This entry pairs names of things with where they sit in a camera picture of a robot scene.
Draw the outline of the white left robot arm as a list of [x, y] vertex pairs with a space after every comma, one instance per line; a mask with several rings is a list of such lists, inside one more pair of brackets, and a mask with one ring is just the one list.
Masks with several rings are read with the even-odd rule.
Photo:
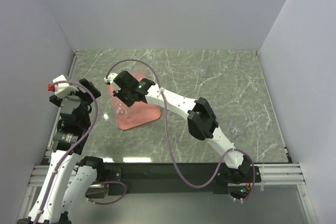
[[54, 92], [49, 100], [60, 108], [60, 120], [50, 156], [49, 168], [41, 191], [27, 217], [18, 223], [70, 223], [70, 215], [92, 183], [106, 176], [103, 161], [81, 158], [83, 147], [96, 119], [100, 91], [87, 79], [70, 81], [59, 76], [48, 86]]

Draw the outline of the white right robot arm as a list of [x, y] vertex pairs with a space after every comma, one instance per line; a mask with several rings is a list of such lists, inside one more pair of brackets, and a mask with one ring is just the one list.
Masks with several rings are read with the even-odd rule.
[[153, 104], [182, 117], [190, 135], [209, 144], [227, 167], [227, 181], [240, 184], [256, 182], [256, 168], [251, 158], [237, 149], [220, 128], [214, 111], [205, 98], [190, 99], [161, 87], [159, 80], [137, 80], [127, 71], [109, 74], [105, 82], [113, 87], [113, 96], [131, 107], [136, 102]]

